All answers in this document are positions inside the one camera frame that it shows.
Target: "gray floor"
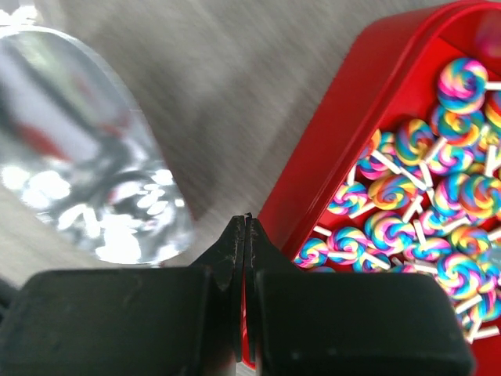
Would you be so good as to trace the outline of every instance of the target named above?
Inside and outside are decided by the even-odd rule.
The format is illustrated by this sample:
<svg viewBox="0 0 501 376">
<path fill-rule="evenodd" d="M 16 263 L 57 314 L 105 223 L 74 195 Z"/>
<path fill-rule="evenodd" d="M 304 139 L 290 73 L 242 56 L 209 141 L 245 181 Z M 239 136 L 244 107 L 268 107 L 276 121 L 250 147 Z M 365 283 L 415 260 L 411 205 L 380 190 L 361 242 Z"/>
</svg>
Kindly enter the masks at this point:
<svg viewBox="0 0 501 376">
<path fill-rule="evenodd" d="M 447 1 L 36 2 L 53 25 L 104 56 L 149 119 L 196 218 L 193 251 L 171 262 L 182 265 L 232 215 L 259 213 L 365 26 Z M 15 284 L 44 269 L 107 266 L 75 251 L 4 190 L 0 213 L 0 274 Z"/>
</svg>

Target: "table surface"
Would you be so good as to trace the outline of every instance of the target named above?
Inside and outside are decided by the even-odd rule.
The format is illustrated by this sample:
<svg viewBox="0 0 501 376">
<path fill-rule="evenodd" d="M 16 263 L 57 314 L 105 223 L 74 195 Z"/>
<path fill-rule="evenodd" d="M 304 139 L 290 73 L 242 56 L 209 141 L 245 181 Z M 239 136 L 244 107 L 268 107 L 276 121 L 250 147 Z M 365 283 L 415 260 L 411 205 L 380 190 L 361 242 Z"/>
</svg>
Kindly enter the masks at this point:
<svg viewBox="0 0 501 376">
<path fill-rule="evenodd" d="M 232 215 L 259 213 L 364 27 L 446 2 L 37 0 L 51 25 L 108 61 L 157 137 L 196 222 L 192 250 L 169 265 L 193 261 Z M 1 188 L 0 213 L 0 275 L 14 284 L 46 269 L 112 267 Z"/>
</svg>

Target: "red tray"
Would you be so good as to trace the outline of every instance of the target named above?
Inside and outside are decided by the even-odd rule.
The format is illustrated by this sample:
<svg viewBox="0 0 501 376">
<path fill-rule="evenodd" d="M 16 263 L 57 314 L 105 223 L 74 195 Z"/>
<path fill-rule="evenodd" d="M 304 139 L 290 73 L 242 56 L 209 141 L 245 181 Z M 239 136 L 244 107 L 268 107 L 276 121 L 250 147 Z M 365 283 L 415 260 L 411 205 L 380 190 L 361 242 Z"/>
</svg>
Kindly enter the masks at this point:
<svg viewBox="0 0 501 376">
<path fill-rule="evenodd" d="M 471 56 L 501 76 L 501 4 L 465 0 L 378 20 L 356 39 L 258 218 L 291 259 L 312 235 L 355 222 L 326 212 L 333 193 L 376 129 L 394 131 L 402 115 L 428 119 L 439 72 Z M 497 43 L 498 50 L 485 48 Z M 501 327 L 501 320 L 495 323 Z M 473 344 L 477 376 L 499 374 L 501 336 Z"/>
</svg>

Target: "white lollipop stick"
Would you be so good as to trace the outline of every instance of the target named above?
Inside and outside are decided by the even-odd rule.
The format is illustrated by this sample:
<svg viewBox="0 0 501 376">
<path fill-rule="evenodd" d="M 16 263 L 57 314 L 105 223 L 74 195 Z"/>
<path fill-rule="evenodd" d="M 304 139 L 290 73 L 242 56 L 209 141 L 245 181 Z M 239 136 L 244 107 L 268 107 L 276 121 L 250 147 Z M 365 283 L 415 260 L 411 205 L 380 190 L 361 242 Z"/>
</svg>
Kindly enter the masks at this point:
<svg viewBox="0 0 501 376">
<path fill-rule="evenodd" d="M 419 190 L 426 190 L 426 184 L 423 183 L 421 180 L 419 180 L 416 176 L 411 174 L 409 171 L 407 171 L 405 168 L 401 168 L 400 172 L 402 175 L 406 176 L 409 178 L 411 182 L 419 189 Z"/>
<path fill-rule="evenodd" d="M 363 213 L 367 213 L 369 210 L 373 210 L 375 207 L 376 207 L 376 204 L 374 204 L 372 201 L 368 202 L 367 204 L 363 205 L 355 213 L 351 213 L 348 217 L 351 218 L 351 219 L 356 218 L 359 215 L 362 215 Z"/>
<path fill-rule="evenodd" d="M 444 225 L 443 231 L 445 234 L 451 233 L 455 229 L 457 229 L 459 226 L 462 225 L 470 225 L 471 221 L 465 216 L 460 219 L 456 219 L 455 221 L 446 223 Z"/>
<path fill-rule="evenodd" d="M 428 164 L 431 162 L 433 158 L 438 154 L 440 149 L 445 146 L 447 143 L 447 139 L 443 136 L 441 136 L 438 141 L 429 149 L 429 151 L 426 153 L 424 156 L 424 163 Z"/>
<path fill-rule="evenodd" d="M 316 233 L 320 233 L 322 235 L 325 235 L 326 237 L 329 237 L 330 235 L 332 235 L 332 231 L 329 231 L 328 229 L 324 229 L 323 227 L 320 227 L 320 226 L 315 226 L 313 228 L 313 231 L 315 231 Z"/>
<path fill-rule="evenodd" d="M 350 172 L 348 173 L 348 176 L 346 177 L 346 183 L 349 185 L 349 186 L 352 186 L 353 184 L 355 184 L 355 173 L 357 172 L 357 165 L 355 164 Z"/>
<path fill-rule="evenodd" d="M 423 272 L 423 273 L 429 273 L 429 274 L 437 274 L 437 268 L 433 265 L 430 264 L 429 262 L 408 262 L 405 261 L 404 265 L 412 265 L 414 266 L 414 269 L 417 270 L 418 272 Z"/>
<path fill-rule="evenodd" d="M 364 252 L 362 254 L 362 256 L 360 256 L 360 259 L 362 260 L 362 262 L 365 259 L 365 260 L 373 263 L 374 265 L 379 266 L 381 269 L 384 269 L 384 270 L 389 270 L 391 268 L 390 264 L 388 264 L 387 262 L 384 262 L 383 260 L 379 260 L 376 256 L 371 255 L 368 252 Z"/>
<path fill-rule="evenodd" d="M 426 237 L 424 236 L 423 225 L 419 219 L 413 220 L 414 229 L 416 230 L 417 240 L 421 245 L 426 244 Z"/>
<path fill-rule="evenodd" d="M 482 297 L 479 294 L 476 294 L 473 298 L 470 298 L 468 300 L 465 300 L 464 302 L 458 304 L 455 308 L 456 313 L 459 315 L 460 313 L 463 313 L 467 309 L 470 309 L 471 307 L 475 306 L 476 304 L 480 303 L 482 301 Z M 468 319 L 466 324 L 470 321 L 470 317 L 465 317 L 465 319 Z"/>
<path fill-rule="evenodd" d="M 424 200 L 423 196 L 418 196 L 413 200 L 411 205 L 409 205 L 407 210 L 405 210 L 404 215 L 402 216 L 402 221 L 404 223 L 407 223 L 410 220 L 410 218 L 414 215 L 414 213 L 418 211 L 418 208 L 421 208 L 421 210 L 423 209 L 421 207 L 421 203 L 423 202 L 423 200 Z"/>
<path fill-rule="evenodd" d="M 398 258 L 394 257 L 391 259 L 391 262 L 393 262 L 396 266 L 402 266 L 402 261 L 400 261 Z"/>
<path fill-rule="evenodd" d="M 501 82 L 488 81 L 485 83 L 485 90 L 486 91 L 491 90 L 494 92 L 498 92 L 499 90 L 501 90 Z"/>
<path fill-rule="evenodd" d="M 487 237 L 490 241 L 501 239 L 501 227 L 491 231 L 487 234 Z"/>
<path fill-rule="evenodd" d="M 496 145 L 489 145 L 487 149 L 487 157 L 485 157 L 484 175 L 492 178 L 496 170 L 496 155 L 498 148 Z"/>
<path fill-rule="evenodd" d="M 401 171 L 400 167 L 397 166 L 395 163 L 393 163 L 393 161 L 388 159 L 379 150 L 375 149 L 370 156 L 375 157 L 379 162 L 388 167 L 394 174 L 398 175 L 400 173 Z"/>
<path fill-rule="evenodd" d="M 477 331 L 477 334 L 474 336 L 474 340 L 495 337 L 496 335 L 499 335 L 498 327 L 485 327 L 484 329 Z"/>
<path fill-rule="evenodd" d="M 473 322 L 473 325 L 471 326 L 471 329 L 468 332 L 468 336 L 467 336 L 467 341 L 469 343 L 473 343 L 475 336 L 477 335 L 478 330 L 480 329 L 481 325 L 482 325 L 481 320 Z"/>
<path fill-rule="evenodd" d="M 427 187 L 431 188 L 433 186 L 433 179 L 431 178 L 430 169 L 423 161 L 420 162 L 420 170 L 423 174 L 424 183 Z"/>
</svg>

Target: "rainbow swirl lollipop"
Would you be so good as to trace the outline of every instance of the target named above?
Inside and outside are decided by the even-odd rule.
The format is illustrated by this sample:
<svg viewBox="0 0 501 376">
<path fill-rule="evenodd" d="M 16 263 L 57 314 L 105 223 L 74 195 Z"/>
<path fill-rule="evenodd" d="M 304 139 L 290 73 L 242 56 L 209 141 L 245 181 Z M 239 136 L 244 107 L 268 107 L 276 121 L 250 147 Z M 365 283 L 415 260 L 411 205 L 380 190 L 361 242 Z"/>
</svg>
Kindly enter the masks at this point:
<svg viewBox="0 0 501 376">
<path fill-rule="evenodd" d="M 341 184 L 327 210 L 336 215 L 350 215 L 360 210 L 369 200 L 367 189 L 360 183 Z"/>
<path fill-rule="evenodd" d="M 370 236 L 374 247 L 388 256 L 407 249 L 415 238 L 414 226 L 394 216 L 377 221 Z"/>
<path fill-rule="evenodd" d="M 390 260 L 385 254 L 372 248 L 367 248 L 367 253 L 390 265 Z M 383 269 L 362 256 L 353 264 L 353 271 L 357 273 L 375 273 L 381 272 Z"/>
<path fill-rule="evenodd" d="M 397 132 L 395 150 L 404 165 L 417 166 L 435 141 L 428 124 L 420 119 L 406 121 Z"/>
<path fill-rule="evenodd" d="M 480 111 L 468 115 L 446 111 L 438 120 L 437 130 L 449 145 L 470 146 L 478 141 L 484 121 L 484 115 Z"/>
<path fill-rule="evenodd" d="M 434 210 L 445 217 L 458 215 L 463 207 L 460 204 L 460 187 L 470 177 L 463 173 L 456 173 L 443 179 L 435 190 L 431 204 Z"/>
<path fill-rule="evenodd" d="M 467 214 L 480 219 L 491 218 L 501 209 L 501 181 L 472 175 L 461 186 L 459 202 Z"/>
<path fill-rule="evenodd" d="M 447 222 L 447 218 L 434 210 L 428 209 L 420 215 L 420 222 L 425 235 L 436 237 L 445 235 L 444 223 Z"/>
<path fill-rule="evenodd" d="M 428 167 L 437 175 L 451 175 L 468 169 L 473 160 L 474 153 L 471 149 L 446 144 L 433 157 Z"/>
<path fill-rule="evenodd" d="M 311 269 L 322 266 L 327 261 L 329 248 L 320 239 L 311 238 L 306 241 L 303 248 L 299 251 L 294 263 L 301 268 Z"/>
<path fill-rule="evenodd" d="M 395 151 L 395 135 L 393 133 L 384 132 L 381 134 L 381 141 L 377 150 L 379 150 L 389 161 L 400 166 L 401 162 L 397 158 L 397 153 Z M 373 155 L 360 160 L 359 169 L 362 175 L 370 180 L 379 179 L 390 172 L 390 168 Z"/>
<path fill-rule="evenodd" d="M 477 60 L 453 60 L 438 79 L 438 100 L 456 114 L 471 114 L 484 103 L 487 79 L 487 70 Z"/>
<path fill-rule="evenodd" d="M 458 227 L 450 233 L 449 241 L 457 251 L 472 257 L 491 247 L 487 231 L 473 226 Z"/>
<path fill-rule="evenodd" d="M 452 253 L 451 244 L 440 237 L 430 237 L 425 244 L 413 244 L 404 250 L 403 255 L 409 261 L 420 260 L 435 262 L 439 258 Z"/>
<path fill-rule="evenodd" d="M 403 208 L 416 198 L 416 186 L 403 175 L 389 175 L 376 180 L 369 187 L 369 198 L 380 209 Z"/>
<path fill-rule="evenodd" d="M 485 282 L 484 272 L 468 256 L 453 253 L 437 261 L 436 281 L 455 300 L 467 300 L 477 294 Z"/>
<path fill-rule="evenodd" d="M 337 264 L 351 265 L 366 251 L 367 244 L 367 237 L 362 231 L 345 227 L 332 232 L 327 238 L 328 257 Z"/>
<path fill-rule="evenodd" d="M 370 242 L 370 238 L 371 238 L 371 236 L 373 234 L 373 230 L 376 227 L 376 224 L 381 219 L 389 218 L 389 217 L 398 218 L 398 214 L 395 213 L 394 211 L 393 212 L 392 211 L 379 211 L 379 212 L 377 212 L 375 214 L 372 214 L 366 220 L 366 223 L 364 224 L 363 230 L 364 230 L 364 233 L 366 233 L 366 236 L 369 239 L 369 242 Z"/>
<path fill-rule="evenodd" d="M 484 321 L 484 319 L 491 313 L 496 307 L 496 292 L 494 290 L 481 294 L 482 300 L 475 304 L 468 311 L 468 316 L 473 322 Z"/>
<path fill-rule="evenodd" d="M 373 153 L 375 149 L 379 146 L 381 142 L 381 131 L 377 129 L 374 133 L 373 136 L 370 138 L 370 141 L 367 143 L 366 147 L 364 150 L 362 150 L 359 160 L 367 158 L 369 155 Z"/>
<path fill-rule="evenodd" d="M 501 92 L 489 93 L 485 101 L 485 117 L 492 129 L 501 133 Z"/>
</svg>

